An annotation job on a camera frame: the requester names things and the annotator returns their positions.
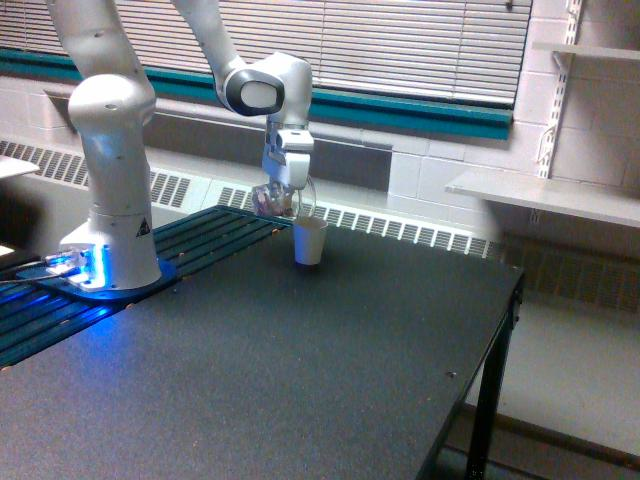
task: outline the warning label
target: warning label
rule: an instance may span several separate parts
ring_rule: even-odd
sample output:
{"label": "warning label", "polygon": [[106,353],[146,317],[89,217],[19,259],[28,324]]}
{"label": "warning label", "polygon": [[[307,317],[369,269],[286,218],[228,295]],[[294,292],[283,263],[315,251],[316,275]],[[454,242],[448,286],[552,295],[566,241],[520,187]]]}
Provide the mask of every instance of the warning label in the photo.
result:
{"label": "warning label", "polygon": [[142,223],[140,224],[140,228],[138,229],[138,235],[136,235],[136,237],[142,237],[143,235],[146,235],[148,233],[151,233],[151,228],[149,227],[149,223],[147,222],[147,219],[144,218],[142,220]]}

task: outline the radiator vent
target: radiator vent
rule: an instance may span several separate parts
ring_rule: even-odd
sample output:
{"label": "radiator vent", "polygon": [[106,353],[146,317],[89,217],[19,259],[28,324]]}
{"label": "radiator vent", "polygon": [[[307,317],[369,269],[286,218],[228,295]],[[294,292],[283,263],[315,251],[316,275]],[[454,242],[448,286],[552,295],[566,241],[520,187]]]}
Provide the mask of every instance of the radiator vent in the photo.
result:
{"label": "radiator vent", "polygon": [[[245,188],[225,186],[220,191],[218,204],[245,210],[252,209],[251,195],[249,190]],[[310,205],[303,205],[303,212],[309,213],[310,210]],[[426,222],[407,222],[402,217],[374,214],[373,212],[356,208],[347,210],[341,205],[318,204],[314,216],[322,218],[336,227],[358,230],[370,235],[391,237],[463,254],[473,254],[482,258],[499,258],[503,252],[499,244],[473,237],[471,232]]]}
{"label": "radiator vent", "polygon": [[[72,153],[0,141],[0,155],[34,163],[37,175],[48,180],[87,188],[89,175],[84,158]],[[151,202],[180,209],[189,190],[191,180],[168,173],[151,172]]]}
{"label": "radiator vent", "polygon": [[505,260],[524,267],[525,290],[638,312],[640,266],[569,249],[513,240]]}

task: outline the table leg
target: table leg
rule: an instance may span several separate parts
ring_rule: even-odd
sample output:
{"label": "table leg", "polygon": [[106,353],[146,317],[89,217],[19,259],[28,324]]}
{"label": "table leg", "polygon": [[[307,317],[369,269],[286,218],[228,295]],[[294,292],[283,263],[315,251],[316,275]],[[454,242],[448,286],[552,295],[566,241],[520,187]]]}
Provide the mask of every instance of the table leg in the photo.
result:
{"label": "table leg", "polygon": [[484,478],[484,471],[489,458],[493,423],[498,411],[502,378],[507,363],[509,341],[517,318],[516,309],[519,305],[519,299],[520,295],[516,292],[507,313],[507,321],[504,322],[498,338],[484,362],[465,480],[481,480]]}

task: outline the table surface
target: table surface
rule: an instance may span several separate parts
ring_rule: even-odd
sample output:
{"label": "table surface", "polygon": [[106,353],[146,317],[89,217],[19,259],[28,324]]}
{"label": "table surface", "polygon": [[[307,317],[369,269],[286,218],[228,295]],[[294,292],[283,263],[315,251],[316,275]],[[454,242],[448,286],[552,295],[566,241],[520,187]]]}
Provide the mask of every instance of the table surface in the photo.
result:
{"label": "table surface", "polygon": [[0,478],[414,479],[521,275],[284,231],[1,372]]}

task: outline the shelf bracket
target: shelf bracket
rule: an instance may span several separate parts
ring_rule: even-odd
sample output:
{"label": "shelf bracket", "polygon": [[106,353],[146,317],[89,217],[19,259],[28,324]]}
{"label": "shelf bracket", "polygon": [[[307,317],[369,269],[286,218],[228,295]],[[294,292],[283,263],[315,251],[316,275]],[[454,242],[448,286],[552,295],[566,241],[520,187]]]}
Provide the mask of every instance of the shelf bracket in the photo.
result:
{"label": "shelf bracket", "polygon": [[564,74],[568,74],[571,69],[571,61],[573,60],[573,55],[570,53],[563,52],[553,52],[553,61],[556,62],[558,69],[560,72]]}
{"label": "shelf bracket", "polygon": [[[569,22],[564,40],[566,45],[576,44],[583,3],[584,0],[566,0],[566,9],[569,14]],[[551,109],[551,118],[547,124],[547,129],[540,137],[540,144],[538,147],[536,163],[538,164],[537,175],[540,178],[549,178],[551,175],[551,166],[556,152],[558,130],[560,129],[560,121],[562,119],[562,110],[564,107],[565,95],[567,93],[567,83],[569,81],[569,72],[571,71],[573,55],[553,52],[553,60],[558,65],[559,72],[556,92],[553,99],[553,107]]]}

